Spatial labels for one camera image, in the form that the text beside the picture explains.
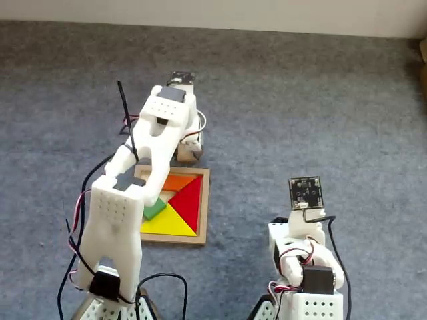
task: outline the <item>white wire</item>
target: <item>white wire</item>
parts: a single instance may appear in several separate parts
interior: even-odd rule
[[[278,298],[276,297],[276,294],[272,291],[272,285],[276,286],[277,283],[275,281],[270,281],[268,283],[268,287],[267,287],[267,291],[268,293],[272,296],[273,300],[274,300],[274,307],[278,306]]]
[[[191,136],[191,135],[195,135],[197,133],[201,133],[205,128],[206,128],[206,123],[207,123],[207,119],[206,116],[203,112],[201,112],[200,110],[197,110],[197,113],[199,114],[199,116],[201,116],[203,118],[203,125],[201,126],[200,129],[194,131],[194,132],[190,132],[190,133],[186,133],[184,134],[184,137],[181,139],[181,141],[183,141],[185,138]]]

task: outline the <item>wooden frame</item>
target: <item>wooden frame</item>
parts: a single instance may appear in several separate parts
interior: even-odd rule
[[[151,165],[137,165],[135,167],[135,177],[142,179],[144,173],[151,172]],[[141,240],[143,241],[156,241],[156,242],[169,242],[169,243],[189,243],[204,245],[206,243],[207,233],[207,213],[209,207],[209,181],[210,170],[202,168],[184,168],[184,167],[171,167],[169,173],[178,175],[195,175],[203,176],[203,184],[201,186],[201,201],[199,206],[199,225],[197,226],[197,236],[187,237],[183,235],[155,235],[149,233],[141,233]]]

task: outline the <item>floor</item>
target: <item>floor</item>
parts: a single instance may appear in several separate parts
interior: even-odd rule
[[[197,73],[211,169],[207,245],[143,244],[141,277],[189,282],[188,319],[245,319],[269,280],[266,223],[289,177],[320,175],[353,319],[419,319],[427,292],[427,112],[416,42],[295,33],[0,22],[0,318],[57,319],[87,172],[170,71]],[[180,284],[148,285],[179,319]],[[65,317],[84,297],[67,285]]]

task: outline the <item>orange puzzle piece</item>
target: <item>orange puzzle piece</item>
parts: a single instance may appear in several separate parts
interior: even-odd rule
[[[168,175],[163,190],[179,191],[194,179],[195,177],[189,177],[188,175]]]

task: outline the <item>perforated plate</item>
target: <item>perforated plate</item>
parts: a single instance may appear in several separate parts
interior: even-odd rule
[[[125,315],[121,319],[136,320],[135,307],[126,309],[117,305],[106,305],[103,301],[93,299],[90,305],[80,314],[76,314],[73,320],[117,320],[119,314]],[[139,300],[139,318],[141,320],[156,320],[155,316],[151,314],[150,308],[144,298]]]
[[[260,305],[258,312],[255,314],[254,320],[274,320],[275,316],[276,311],[274,310],[272,303],[264,301]]]
[[[292,320],[342,320],[342,317],[341,293],[334,295],[296,293],[292,297]]]

